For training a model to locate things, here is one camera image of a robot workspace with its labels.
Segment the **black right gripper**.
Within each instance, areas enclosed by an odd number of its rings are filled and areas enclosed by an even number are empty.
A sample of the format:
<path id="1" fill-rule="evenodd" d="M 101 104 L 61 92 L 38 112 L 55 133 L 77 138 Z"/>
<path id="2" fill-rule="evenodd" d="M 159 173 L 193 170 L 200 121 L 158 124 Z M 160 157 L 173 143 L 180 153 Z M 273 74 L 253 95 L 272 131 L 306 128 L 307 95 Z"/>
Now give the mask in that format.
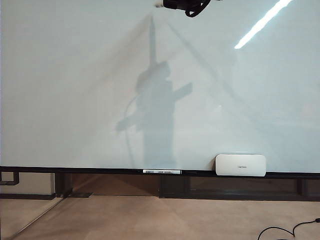
<path id="1" fill-rule="evenodd" d="M 199 0 L 163 0 L 163 6 L 173 10 L 191 10 L 200 5 Z"/>

